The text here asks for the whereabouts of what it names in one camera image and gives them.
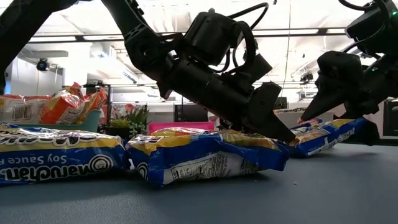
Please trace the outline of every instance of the ceiling light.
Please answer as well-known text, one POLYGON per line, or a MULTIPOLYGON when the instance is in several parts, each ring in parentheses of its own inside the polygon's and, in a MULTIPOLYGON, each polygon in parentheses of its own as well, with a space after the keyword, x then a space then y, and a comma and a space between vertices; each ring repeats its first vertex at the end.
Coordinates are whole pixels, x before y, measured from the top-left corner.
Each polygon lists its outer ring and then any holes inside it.
POLYGON ((123 40, 123 35, 85 35, 85 40, 123 40))
POLYGON ((345 30, 344 29, 328 29, 327 34, 344 34, 345 30))
POLYGON ((254 30, 253 35, 305 35, 316 34, 318 29, 254 30))
POLYGON ((75 37, 32 37, 29 43, 34 42, 65 42, 76 41, 75 37))

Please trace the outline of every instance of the pink bin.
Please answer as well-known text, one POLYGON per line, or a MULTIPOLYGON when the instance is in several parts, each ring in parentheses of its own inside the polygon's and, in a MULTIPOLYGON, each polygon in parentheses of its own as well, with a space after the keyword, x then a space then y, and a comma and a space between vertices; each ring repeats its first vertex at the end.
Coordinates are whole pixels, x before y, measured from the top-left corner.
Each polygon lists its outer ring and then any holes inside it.
POLYGON ((149 123, 149 133, 164 128, 198 128, 213 131, 213 122, 169 122, 169 123, 149 123))

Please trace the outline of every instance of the security camera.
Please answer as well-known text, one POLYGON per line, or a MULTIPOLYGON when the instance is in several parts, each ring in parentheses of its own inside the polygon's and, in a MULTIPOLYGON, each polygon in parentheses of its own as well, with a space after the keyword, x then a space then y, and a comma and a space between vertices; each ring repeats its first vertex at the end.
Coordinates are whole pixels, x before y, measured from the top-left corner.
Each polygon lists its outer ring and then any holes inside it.
POLYGON ((47 58, 40 58, 36 68, 42 72, 48 71, 50 69, 50 64, 47 62, 47 58))

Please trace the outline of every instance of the desk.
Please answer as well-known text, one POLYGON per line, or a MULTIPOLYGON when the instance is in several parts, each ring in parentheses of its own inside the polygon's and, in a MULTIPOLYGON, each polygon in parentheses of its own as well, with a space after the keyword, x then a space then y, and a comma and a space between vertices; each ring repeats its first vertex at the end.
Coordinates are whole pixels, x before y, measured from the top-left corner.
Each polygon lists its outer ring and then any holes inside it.
POLYGON ((0 223, 397 223, 398 147, 339 144, 284 172, 151 189, 138 176, 0 188, 0 223))

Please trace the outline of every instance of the maruchan logo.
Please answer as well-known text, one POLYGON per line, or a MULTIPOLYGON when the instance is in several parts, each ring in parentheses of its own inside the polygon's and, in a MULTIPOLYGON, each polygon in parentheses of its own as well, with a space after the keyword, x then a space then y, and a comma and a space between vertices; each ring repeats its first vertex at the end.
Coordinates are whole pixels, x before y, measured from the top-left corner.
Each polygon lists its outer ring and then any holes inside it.
POLYGON ((86 136, 66 136, 63 137, 60 134, 57 136, 47 136, 46 138, 39 138, 38 135, 28 135, 18 132, 0 131, 0 134, 7 134, 13 137, 0 137, 0 145, 5 144, 8 146, 15 144, 33 144, 35 142, 39 143, 51 143, 54 146, 76 146, 79 142, 93 142, 98 138, 95 135, 86 136))
POLYGON ((138 164, 136 169, 145 180, 148 180, 148 164, 146 162, 138 164))
POLYGON ((0 170, 0 175, 3 175, 8 181, 25 180, 38 182, 105 172, 112 169, 113 165, 113 160, 109 156, 96 155, 91 158, 88 164, 52 167, 15 167, 0 170))

